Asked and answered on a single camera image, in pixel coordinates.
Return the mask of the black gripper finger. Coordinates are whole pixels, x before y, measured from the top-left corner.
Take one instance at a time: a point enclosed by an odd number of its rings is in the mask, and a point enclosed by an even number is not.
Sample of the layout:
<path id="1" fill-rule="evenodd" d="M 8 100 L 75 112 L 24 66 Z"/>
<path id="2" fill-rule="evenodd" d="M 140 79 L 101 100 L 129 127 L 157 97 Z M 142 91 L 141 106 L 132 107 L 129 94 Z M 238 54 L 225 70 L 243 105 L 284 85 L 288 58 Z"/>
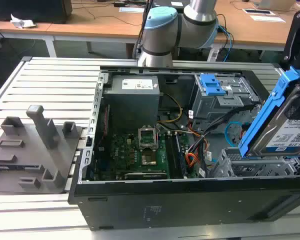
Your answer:
<path id="1" fill-rule="evenodd" d="M 300 86 L 290 86 L 287 89 L 287 119 L 300 119 Z"/>

